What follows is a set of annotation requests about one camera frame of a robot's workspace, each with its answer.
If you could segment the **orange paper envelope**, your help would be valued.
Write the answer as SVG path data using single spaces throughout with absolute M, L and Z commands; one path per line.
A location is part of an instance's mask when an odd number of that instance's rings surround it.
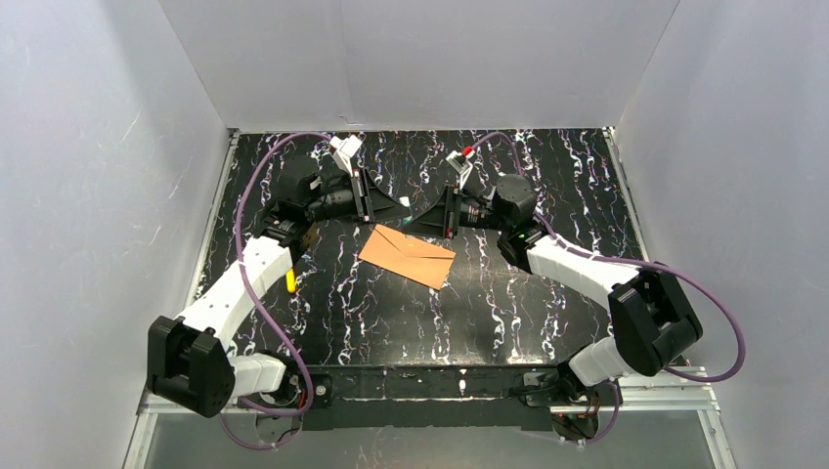
M 359 259 L 433 289 L 448 278 L 456 253 L 444 247 L 375 225 Z

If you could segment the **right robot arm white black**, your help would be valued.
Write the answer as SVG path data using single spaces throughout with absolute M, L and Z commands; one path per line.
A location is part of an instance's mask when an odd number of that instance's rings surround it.
M 407 235 L 452 238 L 459 228 L 499 233 L 506 262 L 551 278 L 607 310 L 612 334 L 579 350 L 553 374 L 554 386 L 580 391 L 631 373 L 653 376 L 703 335 L 676 276 L 602 262 L 557 239 L 535 216 L 537 196 L 519 175 L 502 176 L 488 197 L 446 186 L 441 200 L 406 223 Z

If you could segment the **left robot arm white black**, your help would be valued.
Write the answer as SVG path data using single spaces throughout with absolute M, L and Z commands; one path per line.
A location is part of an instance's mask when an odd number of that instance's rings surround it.
M 326 174 L 310 156 L 288 158 L 240 258 L 192 305 L 151 325 L 149 391 L 204 417 L 235 398 L 279 391 L 300 369 L 296 354 L 228 355 L 256 301 L 313 245 L 320 222 L 366 225 L 410 213 L 364 168 Z

